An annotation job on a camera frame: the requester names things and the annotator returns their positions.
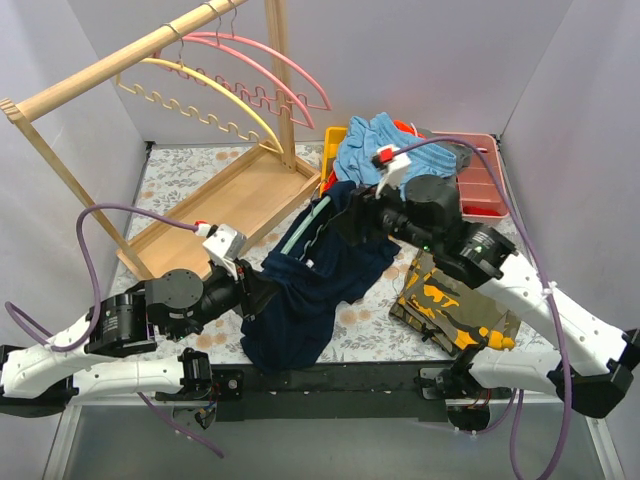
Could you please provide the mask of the navy blue shorts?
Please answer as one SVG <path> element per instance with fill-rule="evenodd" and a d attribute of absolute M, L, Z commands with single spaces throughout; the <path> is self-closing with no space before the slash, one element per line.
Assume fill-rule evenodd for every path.
<path fill-rule="evenodd" d="M 253 321 L 242 323 L 241 346 L 267 374 L 312 366 L 332 338 L 337 306 L 363 298 L 400 251 L 389 239 L 350 246 L 326 223 L 347 208 L 355 188 L 352 181 L 332 186 L 325 194 L 330 203 L 292 248 L 285 245 L 318 200 L 297 215 L 262 262 L 278 292 Z"/>

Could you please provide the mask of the green wavy hanger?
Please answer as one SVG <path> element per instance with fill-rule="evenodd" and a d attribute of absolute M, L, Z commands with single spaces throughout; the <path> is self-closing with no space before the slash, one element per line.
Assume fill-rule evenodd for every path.
<path fill-rule="evenodd" d="M 331 198 L 328 195 L 323 196 L 311 207 L 308 215 L 293 231 L 284 246 L 280 249 L 280 252 L 288 256 L 292 256 L 298 252 L 299 255 L 296 259 L 306 261 L 311 253 L 312 247 L 317 243 L 320 235 L 326 229 L 332 209 L 333 202 Z"/>

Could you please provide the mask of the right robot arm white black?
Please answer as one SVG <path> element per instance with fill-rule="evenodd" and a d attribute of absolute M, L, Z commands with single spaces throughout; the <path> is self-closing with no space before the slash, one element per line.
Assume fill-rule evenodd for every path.
<path fill-rule="evenodd" d="M 498 351 L 485 342 L 468 347 L 431 382 L 444 396 L 531 390 L 597 419 L 624 399 L 639 363 L 638 330 L 609 325 L 544 283 L 513 242 L 462 217 L 459 193 L 447 181 L 418 176 L 404 194 L 358 187 L 331 223 L 351 245 L 392 236 L 427 250 L 439 270 L 497 301 L 554 346 L 542 353 Z"/>

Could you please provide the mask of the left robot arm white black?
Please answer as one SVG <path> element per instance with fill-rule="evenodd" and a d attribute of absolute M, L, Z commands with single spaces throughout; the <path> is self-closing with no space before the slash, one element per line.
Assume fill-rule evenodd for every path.
<path fill-rule="evenodd" d="M 235 267 L 230 274 L 215 266 L 207 279 L 174 269 L 141 281 L 101 302 L 87 339 L 81 336 L 91 313 L 44 345 L 2 346 L 2 413 L 40 418 L 90 398 L 148 392 L 177 401 L 208 398 L 216 382 L 204 354 L 186 348 L 160 360 L 140 356 L 156 350 L 158 335 L 179 341 L 230 310 L 253 320 L 279 287 L 244 260 Z"/>

